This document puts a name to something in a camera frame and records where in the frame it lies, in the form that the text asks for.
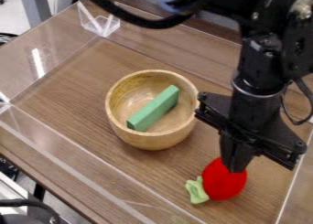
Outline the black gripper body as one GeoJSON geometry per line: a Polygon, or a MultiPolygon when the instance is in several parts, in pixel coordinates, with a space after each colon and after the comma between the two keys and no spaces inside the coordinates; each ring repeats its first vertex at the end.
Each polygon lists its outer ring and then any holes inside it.
{"type": "Polygon", "coordinates": [[[220,135],[255,137],[261,155],[289,170],[295,169],[307,152],[307,143],[281,118],[279,99],[245,94],[225,96],[206,91],[198,93],[197,99],[194,117],[198,120],[214,127],[220,135]]]}

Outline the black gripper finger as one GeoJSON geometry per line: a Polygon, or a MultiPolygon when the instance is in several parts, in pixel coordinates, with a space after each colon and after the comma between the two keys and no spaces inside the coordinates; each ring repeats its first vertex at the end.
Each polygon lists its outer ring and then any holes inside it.
{"type": "Polygon", "coordinates": [[[221,134],[221,160],[232,173],[241,173],[261,152],[259,140],[255,137],[221,134]]]}

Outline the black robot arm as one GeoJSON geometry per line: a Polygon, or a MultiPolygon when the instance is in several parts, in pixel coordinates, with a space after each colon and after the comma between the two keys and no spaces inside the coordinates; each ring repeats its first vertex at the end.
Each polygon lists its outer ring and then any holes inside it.
{"type": "Polygon", "coordinates": [[[313,116],[304,83],[313,73],[313,0],[208,0],[206,8],[236,20],[243,48],[233,95],[201,92],[196,117],[220,131],[229,171],[244,171],[260,155],[293,169],[307,143],[283,121],[291,116],[285,95],[297,85],[313,116]]]}

